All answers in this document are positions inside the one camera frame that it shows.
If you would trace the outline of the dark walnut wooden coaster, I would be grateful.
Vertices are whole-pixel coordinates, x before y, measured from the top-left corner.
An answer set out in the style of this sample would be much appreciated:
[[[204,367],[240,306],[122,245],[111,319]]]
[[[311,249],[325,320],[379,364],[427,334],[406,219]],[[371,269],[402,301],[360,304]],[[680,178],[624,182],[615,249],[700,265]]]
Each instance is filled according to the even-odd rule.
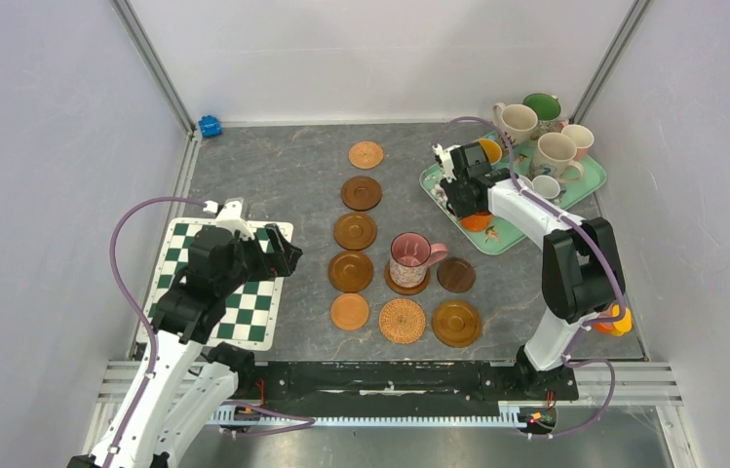
[[[450,257],[438,267],[440,285],[451,293],[465,293],[474,285],[477,274],[474,266],[464,258]]]

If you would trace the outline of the brown wooden saucer coaster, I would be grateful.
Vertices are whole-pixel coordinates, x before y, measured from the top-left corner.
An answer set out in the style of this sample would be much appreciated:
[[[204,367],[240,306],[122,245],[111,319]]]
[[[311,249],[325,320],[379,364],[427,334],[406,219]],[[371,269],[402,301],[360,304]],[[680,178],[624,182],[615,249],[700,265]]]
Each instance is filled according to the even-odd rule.
[[[387,263],[384,268],[384,279],[387,286],[395,293],[399,293],[402,295],[415,295],[418,293],[423,292],[429,285],[431,278],[430,270],[427,270],[425,273],[425,276],[423,278],[423,281],[412,288],[405,288],[401,287],[398,284],[394,282],[390,275],[390,263]]]
[[[365,212],[375,208],[382,199],[380,183],[369,176],[353,176],[341,187],[343,204],[354,211]]]
[[[369,247],[377,237],[375,221],[365,213],[348,213],[333,226],[336,243],[345,250],[361,251]]]
[[[337,254],[327,268],[331,285],[343,293],[363,291],[372,281],[373,272],[373,264],[369,257],[356,251]]]

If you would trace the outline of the light cork coaster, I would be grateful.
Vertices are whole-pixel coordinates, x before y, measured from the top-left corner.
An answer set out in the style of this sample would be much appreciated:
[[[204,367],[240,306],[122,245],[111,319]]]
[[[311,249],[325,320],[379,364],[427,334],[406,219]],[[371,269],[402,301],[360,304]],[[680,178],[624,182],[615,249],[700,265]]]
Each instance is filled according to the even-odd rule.
[[[373,141],[360,141],[354,144],[349,152],[349,162],[356,168],[369,170],[384,160],[383,148]]]

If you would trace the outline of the light orange wooden coaster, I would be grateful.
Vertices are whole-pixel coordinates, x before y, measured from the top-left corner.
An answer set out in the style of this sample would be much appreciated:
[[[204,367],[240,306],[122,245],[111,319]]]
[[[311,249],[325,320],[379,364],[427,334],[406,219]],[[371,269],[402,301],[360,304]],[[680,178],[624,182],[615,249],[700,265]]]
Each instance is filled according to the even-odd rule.
[[[344,293],[337,297],[330,306],[332,322],[344,331],[360,329],[369,318],[369,305],[357,293]]]

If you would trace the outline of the woven rattan coaster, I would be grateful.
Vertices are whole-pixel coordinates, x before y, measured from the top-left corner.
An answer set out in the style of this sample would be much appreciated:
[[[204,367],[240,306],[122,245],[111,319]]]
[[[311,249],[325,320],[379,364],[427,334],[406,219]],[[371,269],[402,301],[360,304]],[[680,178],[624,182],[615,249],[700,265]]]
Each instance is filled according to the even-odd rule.
[[[426,329],[426,316],[415,301],[397,298],[388,301],[381,309],[378,325],[386,339],[398,344],[417,341]]]

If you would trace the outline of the yellow inside mug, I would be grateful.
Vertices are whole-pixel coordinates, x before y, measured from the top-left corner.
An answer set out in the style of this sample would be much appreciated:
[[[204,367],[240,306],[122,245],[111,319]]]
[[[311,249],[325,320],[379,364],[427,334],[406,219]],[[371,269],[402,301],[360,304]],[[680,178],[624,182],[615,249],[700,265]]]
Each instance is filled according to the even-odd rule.
[[[494,165],[500,161],[503,151],[496,141],[488,138],[479,138],[477,140],[477,143],[480,145],[488,162],[491,165]]]

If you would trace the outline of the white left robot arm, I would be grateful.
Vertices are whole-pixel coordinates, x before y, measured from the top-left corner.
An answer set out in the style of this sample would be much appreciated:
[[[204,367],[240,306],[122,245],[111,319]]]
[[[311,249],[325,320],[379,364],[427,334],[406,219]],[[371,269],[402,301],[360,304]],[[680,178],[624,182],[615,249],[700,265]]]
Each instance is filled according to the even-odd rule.
[[[302,256],[276,224],[247,232],[210,227],[160,296],[148,325],[145,359],[108,431],[71,467],[174,467],[229,397],[256,387],[254,355],[229,343],[208,354],[192,389],[175,395],[226,312],[226,299],[250,282],[290,276]]]

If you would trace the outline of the orange mug black handle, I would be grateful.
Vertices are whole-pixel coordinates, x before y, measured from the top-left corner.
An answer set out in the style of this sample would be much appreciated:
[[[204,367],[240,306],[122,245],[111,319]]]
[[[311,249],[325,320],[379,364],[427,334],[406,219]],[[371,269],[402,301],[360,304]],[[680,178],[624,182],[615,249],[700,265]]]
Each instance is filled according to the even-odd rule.
[[[490,226],[494,215],[491,212],[479,212],[459,220],[460,225],[469,232],[481,232]]]

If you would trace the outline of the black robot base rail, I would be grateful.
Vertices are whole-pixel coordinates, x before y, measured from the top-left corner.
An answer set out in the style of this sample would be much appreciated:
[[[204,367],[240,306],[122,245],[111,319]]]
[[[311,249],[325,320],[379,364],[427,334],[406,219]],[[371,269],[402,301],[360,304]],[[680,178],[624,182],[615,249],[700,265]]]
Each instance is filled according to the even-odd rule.
[[[312,417],[491,416],[501,402],[573,402],[573,370],[525,377],[489,361],[270,361],[242,375],[233,400]]]

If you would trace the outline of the pink patterned mug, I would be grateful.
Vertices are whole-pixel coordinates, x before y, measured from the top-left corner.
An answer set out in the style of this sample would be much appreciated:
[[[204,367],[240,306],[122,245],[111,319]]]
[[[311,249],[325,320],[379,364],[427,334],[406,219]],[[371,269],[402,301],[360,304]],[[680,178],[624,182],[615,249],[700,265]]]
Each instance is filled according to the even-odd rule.
[[[448,253],[445,244],[432,243],[421,234],[399,234],[390,246],[389,277],[399,288],[416,288],[424,282],[430,267]]]

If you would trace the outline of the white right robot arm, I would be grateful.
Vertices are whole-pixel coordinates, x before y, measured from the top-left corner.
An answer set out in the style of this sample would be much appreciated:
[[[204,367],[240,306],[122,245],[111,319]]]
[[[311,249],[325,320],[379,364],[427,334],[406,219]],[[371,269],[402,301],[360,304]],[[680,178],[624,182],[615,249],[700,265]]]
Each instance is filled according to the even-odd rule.
[[[524,184],[513,169],[494,170],[477,142],[433,148],[439,185],[457,218],[488,211],[510,222],[542,252],[542,295],[547,310],[520,348],[514,383],[538,398],[566,366],[583,329],[607,322],[605,311],[625,305],[625,279],[611,224],[559,209]]]

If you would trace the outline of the blue patterned mug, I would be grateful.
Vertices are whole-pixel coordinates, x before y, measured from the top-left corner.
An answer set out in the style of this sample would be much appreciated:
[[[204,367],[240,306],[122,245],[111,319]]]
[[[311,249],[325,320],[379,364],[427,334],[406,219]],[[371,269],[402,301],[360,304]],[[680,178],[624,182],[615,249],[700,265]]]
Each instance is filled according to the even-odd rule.
[[[519,192],[522,192],[525,190],[531,191],[531,192],[534,191],[533,183],[528,177],[526,177],[524,175],[516,175],[515,181],[517,182],[517,185],[519,187]]]

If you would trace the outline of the brown ridged wooden coaster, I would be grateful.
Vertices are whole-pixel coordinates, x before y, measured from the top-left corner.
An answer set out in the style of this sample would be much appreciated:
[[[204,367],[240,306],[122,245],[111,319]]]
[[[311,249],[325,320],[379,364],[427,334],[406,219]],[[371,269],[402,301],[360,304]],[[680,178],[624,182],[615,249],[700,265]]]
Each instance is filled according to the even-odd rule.
[[[464,300],[442,302],[434,312],[432,328],[437,339],[453,348],[463,348],[477,341],[482,332],[478,310]]]

